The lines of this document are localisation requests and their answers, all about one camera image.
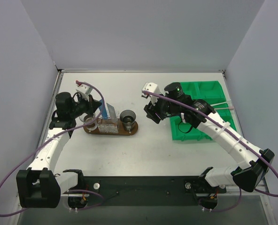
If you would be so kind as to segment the clear plastic cup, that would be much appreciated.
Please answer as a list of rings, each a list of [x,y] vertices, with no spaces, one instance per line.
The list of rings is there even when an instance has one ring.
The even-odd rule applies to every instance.
[[[85,125],[83,128],[86,132],[92,132],[98,128],[98,119],[96,118],[95,114],[84,113],[79,118]]]

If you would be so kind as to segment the blue white toothpaste tube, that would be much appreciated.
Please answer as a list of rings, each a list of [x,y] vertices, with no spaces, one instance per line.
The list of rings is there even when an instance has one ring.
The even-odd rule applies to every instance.
[[[107,119],[108,118],[108,112],[107,112],[107,108],[106,108],[106,103],[102,99],[100,100],[100,102],[102,103],[102,106],[100,107],[101,116],[102,116],[103,119]]]

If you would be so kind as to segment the clear acrylic organizer box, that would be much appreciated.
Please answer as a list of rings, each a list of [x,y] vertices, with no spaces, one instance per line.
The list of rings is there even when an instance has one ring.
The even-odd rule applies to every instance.
[[[118,134],[118,120],[119,120],[119,111],[115,111],[115,119],[111,118],[109,111],[107,111],[107,117],[100,116],[98,118],[98,129],[101,133],[106,134]]]

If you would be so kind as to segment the black cylindrical cup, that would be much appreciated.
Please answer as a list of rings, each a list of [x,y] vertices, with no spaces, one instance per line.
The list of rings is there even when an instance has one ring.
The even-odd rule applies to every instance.
[[[131,131],[135,126],[136,114],[132,110],[124,110],[120,113],[120,121],[127,131]]]

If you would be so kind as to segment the pink toothbrush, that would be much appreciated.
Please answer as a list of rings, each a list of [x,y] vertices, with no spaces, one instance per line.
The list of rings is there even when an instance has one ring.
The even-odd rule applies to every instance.
[[[215,110],[234,110],[234,107],[221,107],[221,108],[215,108]]]

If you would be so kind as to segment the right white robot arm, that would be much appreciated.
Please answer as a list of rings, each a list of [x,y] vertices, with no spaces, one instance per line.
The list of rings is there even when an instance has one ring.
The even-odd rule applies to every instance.
[[[203,175],[212,186],[237,185],[247,192],[253,192],[268,172],[268,164],[274,159],[270,149],[262,150],[238,134],[229,122],[205,100],[193,99],[185,94],[179,82],[164,88],[162,94],[157,84],[147,82],[142,88],[142,97],[150,98],[144,107],[147,117],[155,123],[165,118],[179,117],[218,143],[236,162],[224,168],[208,168]]]

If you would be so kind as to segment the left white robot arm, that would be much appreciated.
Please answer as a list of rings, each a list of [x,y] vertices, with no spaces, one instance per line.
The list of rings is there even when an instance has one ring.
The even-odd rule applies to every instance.
[[[93,116],[97,109],[105,108],[90,94],[76,92],[75,96],[77,100],[68,92],[56,95],[56,110],[52,114],[46,140],[28,168],[19,170],[16,175],[23,208],[56,208],[62,194],[69,190],[79,193],[85,188],[84,175],[79,169],[54,174],[59,156],[76,127],[76,118],[83,114]]]

